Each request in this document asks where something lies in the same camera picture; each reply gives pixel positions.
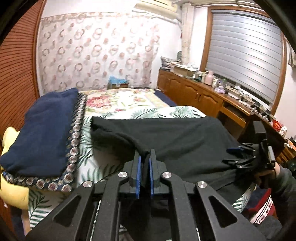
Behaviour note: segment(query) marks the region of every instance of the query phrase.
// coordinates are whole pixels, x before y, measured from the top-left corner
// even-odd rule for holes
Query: air conditioner
[[[203,5],[223,5],[223,4],[230,4],[230,5],[240,5],[246,7],[255,7],[260,8],[258,4],[256,4],[253,0],[190,0],[188,1],[194,6],[203,6]]]
[[[169,0],[139,0],[135,8],[176,19],[178,5]]]

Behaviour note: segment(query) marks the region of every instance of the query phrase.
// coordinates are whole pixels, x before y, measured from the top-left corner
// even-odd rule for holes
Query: silver bolt
[[[128,174],[126,172],[120,172],[120,173],[118,173],[118,176],[119,177],[122,177],[122,178],[126,177],[127,175]]]
[[[200,188],[205,188],[205,187],[207,187],[207,183],[204,182],[204,181],[200,181],[200,182],[198,182],[197,185],[198,185]]]
[[[85,188],[90,188],[90,187],[92,186],[92,182],[91,182],[91,181],[85,181],[85,182],[83,183],[83,186],[84,186]]]
[[[172,174],[170,172],[164,172],[163,173],[164,178],[170,178],[171,176],[172,176]]]

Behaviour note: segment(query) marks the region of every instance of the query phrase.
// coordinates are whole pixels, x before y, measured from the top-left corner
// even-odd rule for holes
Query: navy blue blanket
[[[155,90],[154,94],[169,106],[178,106],[174,101],[167,97],[163,92]]]
[[[10,174],[59,177],[66,168],[66,142],[78,90],[50,92],[25,115],[25,124],[0,165]]]

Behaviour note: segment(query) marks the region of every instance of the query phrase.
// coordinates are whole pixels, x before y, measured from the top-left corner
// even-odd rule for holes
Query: floral bedspread
[[[115,111],[98,113],[88,111],[84,118],[80,140],[80,156],[78,158],[78,169],[76,170],[76,185],[79,186],[86,180],[99,182],[105,180],[111,174],[122,169],[122,165],[112,155],[101,152],[92,146],[90,136],[90,124],[92,116],[99,116],[106,119],[137,119],[137,118],[200,118],[205,117],[201,111],[190,106],[143,108],[137,107],[127,111]],[[251,192],[255,186],[251,186],[233,206],[242,211],[246,206]],[[49,214],[66,197],[66,194],[49,191],[29,191],[29,218],[31,229],[35,227],[47,214]],[[123,226],[120,226],[120,240],[132,240]]]
[[[138,107],[168,107],[154,95],[153,89],[115,89],[84,91],[87,95],[86,115],[93,113],[117,112]]]

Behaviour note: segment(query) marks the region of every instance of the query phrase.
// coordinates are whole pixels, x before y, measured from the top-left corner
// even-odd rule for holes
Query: pink bottle
[[[213,84],[213,71],[209,71],[209,73],[207,74],[207,76],[205,77],[205,84],[212,86]]]

